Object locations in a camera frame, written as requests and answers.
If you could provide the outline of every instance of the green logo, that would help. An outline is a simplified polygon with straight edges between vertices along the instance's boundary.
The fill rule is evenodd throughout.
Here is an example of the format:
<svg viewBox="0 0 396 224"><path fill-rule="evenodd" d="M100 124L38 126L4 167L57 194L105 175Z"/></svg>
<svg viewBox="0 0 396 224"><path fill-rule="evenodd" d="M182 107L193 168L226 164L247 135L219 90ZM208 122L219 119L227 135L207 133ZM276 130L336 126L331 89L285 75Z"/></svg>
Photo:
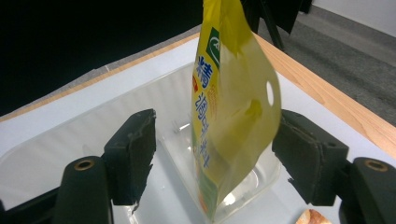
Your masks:
<svg viewBox="0 0 396 224"><path fill-rule="evenodd" d="M210 31L209 41L207 41L206 53L215 62L216 67L219 69L220 64L220 40L219 31L212 27Z"/></svg>

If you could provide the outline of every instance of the black background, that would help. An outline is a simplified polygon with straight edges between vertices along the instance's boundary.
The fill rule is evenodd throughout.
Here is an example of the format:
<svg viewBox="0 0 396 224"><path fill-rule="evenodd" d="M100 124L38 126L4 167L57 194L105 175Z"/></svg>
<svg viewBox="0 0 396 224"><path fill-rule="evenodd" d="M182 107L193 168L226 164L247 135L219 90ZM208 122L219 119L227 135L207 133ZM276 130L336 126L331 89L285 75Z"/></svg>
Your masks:
<svg viewBox="0 0 396 224"><path fill-rule="evenodd" d="M202 22L202 0L0 3L0 115Z"/></svg>

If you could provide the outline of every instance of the yellow plastic bag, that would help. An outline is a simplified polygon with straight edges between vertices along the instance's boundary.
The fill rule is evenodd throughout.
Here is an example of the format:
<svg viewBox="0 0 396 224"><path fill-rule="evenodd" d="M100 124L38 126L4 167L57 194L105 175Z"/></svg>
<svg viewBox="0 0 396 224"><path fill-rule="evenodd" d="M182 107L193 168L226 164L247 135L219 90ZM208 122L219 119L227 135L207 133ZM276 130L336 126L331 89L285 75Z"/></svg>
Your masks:
<svg viewBox="0 0 396 224"><path fill-rule="evenodd" d="M216 207L271 143L280 121L276 73L239 0L204 0L192 86L199 200L213 220Z"/></svg>

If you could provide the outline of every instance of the gray floor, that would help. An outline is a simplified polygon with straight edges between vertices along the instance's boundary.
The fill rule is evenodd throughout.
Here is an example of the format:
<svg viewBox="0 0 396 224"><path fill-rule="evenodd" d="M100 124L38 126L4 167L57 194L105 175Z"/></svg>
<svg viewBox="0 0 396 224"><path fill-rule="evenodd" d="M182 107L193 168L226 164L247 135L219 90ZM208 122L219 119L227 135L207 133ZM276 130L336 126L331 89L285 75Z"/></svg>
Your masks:
<svg viewBox="0 0 396 224"><path fill-rule="evenodd" d="M279 32L291 58L396 126L396 38L315 7ZM259 35L271 42L263 22Z"/></svg>

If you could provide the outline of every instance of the white wall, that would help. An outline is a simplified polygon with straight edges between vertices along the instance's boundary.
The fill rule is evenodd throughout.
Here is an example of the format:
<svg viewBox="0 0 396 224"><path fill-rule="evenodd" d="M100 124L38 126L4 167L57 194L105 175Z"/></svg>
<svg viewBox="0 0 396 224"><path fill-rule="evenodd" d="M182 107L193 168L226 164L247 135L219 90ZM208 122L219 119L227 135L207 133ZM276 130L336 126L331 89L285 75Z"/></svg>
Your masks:
<svg viewBox="0 0 396 224"><path fill-rule="evenodd" d="M314 0L313 5L396 37L396 0Z"/></svg>

